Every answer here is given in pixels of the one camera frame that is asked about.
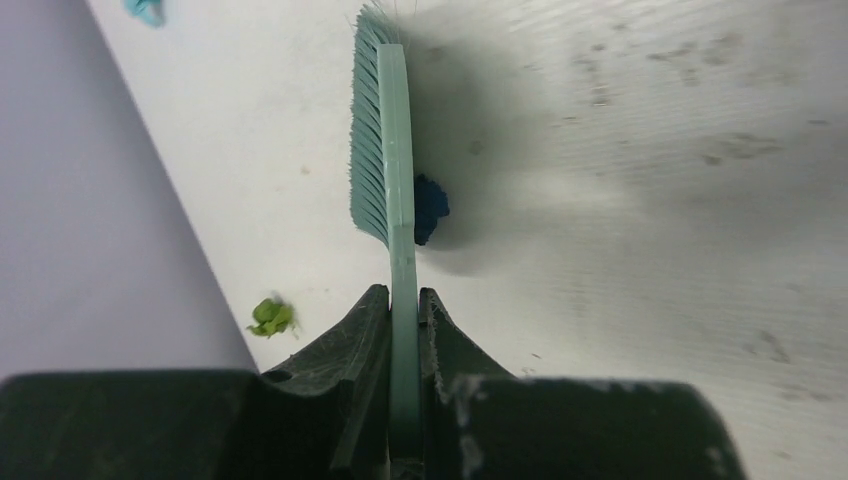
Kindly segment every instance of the green brush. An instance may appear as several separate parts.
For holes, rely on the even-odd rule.
[[[421,457],[421,365],[412,126],[406,59],[399,35],[380,10],[356,19],[351,126],[350,214],[389,249],[392,270],[392,359],[389,451]]]

